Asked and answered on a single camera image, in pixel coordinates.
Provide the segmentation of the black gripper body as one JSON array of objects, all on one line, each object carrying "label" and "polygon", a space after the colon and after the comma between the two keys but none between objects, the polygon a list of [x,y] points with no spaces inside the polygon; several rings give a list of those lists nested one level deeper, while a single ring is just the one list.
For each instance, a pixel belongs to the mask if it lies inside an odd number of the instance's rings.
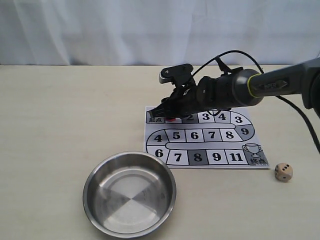
[{"label": "black gripper body", "polygon": [[213,109],[227,110],[235,107],[232,78],[204,76],[198,85],[193,85],[169,103],[171,117],[186,117]]}]

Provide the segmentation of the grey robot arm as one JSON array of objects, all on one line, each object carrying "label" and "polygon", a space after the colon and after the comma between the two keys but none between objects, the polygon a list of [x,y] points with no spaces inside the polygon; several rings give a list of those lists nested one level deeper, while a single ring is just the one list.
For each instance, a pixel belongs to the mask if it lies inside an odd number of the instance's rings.
[{"label": "grey robot arm", "polygon": [[306,109],[320,113],[320,60],[314,58],[266,73],[225,64],[218,78],[203,76],[198,83],[191,75],[190,64],[164,68],[160,83],[171,82],[175,88],[160,105],[149,110],[151,118],[185,118],[211,110],[251,107],[264,97],[301,95]]}]

